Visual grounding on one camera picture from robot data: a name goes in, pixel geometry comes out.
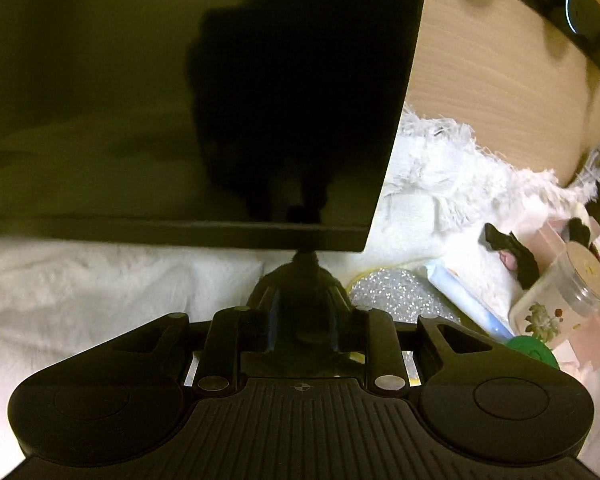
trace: beige lid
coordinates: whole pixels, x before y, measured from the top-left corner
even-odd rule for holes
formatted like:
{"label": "beige lid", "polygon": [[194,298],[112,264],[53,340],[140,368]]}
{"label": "beige lid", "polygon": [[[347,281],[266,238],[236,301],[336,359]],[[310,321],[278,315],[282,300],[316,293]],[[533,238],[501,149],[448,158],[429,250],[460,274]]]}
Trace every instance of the beige lid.
{"label": "beige lid", "polygon": [[567,256],[579,278],[600,298],[600,262],[585,246],[567,242]]}

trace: ribbed black surface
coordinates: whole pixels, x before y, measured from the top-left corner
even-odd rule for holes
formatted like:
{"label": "ribbed black surface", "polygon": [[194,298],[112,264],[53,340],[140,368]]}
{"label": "ribbed black surface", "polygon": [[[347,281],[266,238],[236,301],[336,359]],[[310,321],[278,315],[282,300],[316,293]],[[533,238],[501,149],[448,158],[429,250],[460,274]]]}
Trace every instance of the ribbed black surface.
{"label": "ribbed black surface", "polygon": [[408,403],[356,380],[251,379],[203,400],[176,437],[132,462],[69,468],[33,458],[9,479],[595,479],[573,459],[532,468],[474,462],[439,444]]}

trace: wooden table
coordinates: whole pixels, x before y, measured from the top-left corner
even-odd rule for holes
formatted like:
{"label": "wooden table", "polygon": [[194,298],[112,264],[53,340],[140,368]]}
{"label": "wooden table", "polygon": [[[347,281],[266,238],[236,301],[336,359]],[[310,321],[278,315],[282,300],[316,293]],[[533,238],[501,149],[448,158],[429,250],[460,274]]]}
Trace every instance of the wooden table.
{"label": "wooden table", "polygon": [[600,142],[600,70],[520,0],[425,0],[407,102],[563,184]]}

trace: silver glitter fabric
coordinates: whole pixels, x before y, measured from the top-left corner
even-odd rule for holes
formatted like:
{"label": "silver glitter fabric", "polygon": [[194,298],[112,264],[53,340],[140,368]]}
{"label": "silver glitter fabric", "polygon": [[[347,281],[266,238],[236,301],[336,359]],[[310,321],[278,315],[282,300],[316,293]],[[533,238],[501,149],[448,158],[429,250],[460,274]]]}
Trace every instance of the silver glitter fabric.
{"label": "silver glitter fabric", "polygon": [[[374,270],[353,284],[349,299],[356,306],[385,310],[392,315],[394,321],[415,323],[420,314],[435,314],[460,323],[452,303],[429,280],[410,270]],[[402,354],[411,382],[418,383],[413,353]]]}

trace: jar lid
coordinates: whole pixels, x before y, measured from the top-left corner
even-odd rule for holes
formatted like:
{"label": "jar lid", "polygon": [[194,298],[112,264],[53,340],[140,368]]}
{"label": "jar lid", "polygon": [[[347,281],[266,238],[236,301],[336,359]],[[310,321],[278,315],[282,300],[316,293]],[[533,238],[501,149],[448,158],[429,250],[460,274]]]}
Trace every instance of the jar lid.
{"label": "jar lid", "polygon": [[567,256],[587,288],[600,298],[600,262],[585,246],[567,242]]}
{"label": "jar lid", "polygon": [[517,335],[506,342],[505,346],[531,357],[537,361],[541,361],[553,368],[558,366],[558,361],[555,359],[554,353],[549,350],[542,341],[528,335]]}

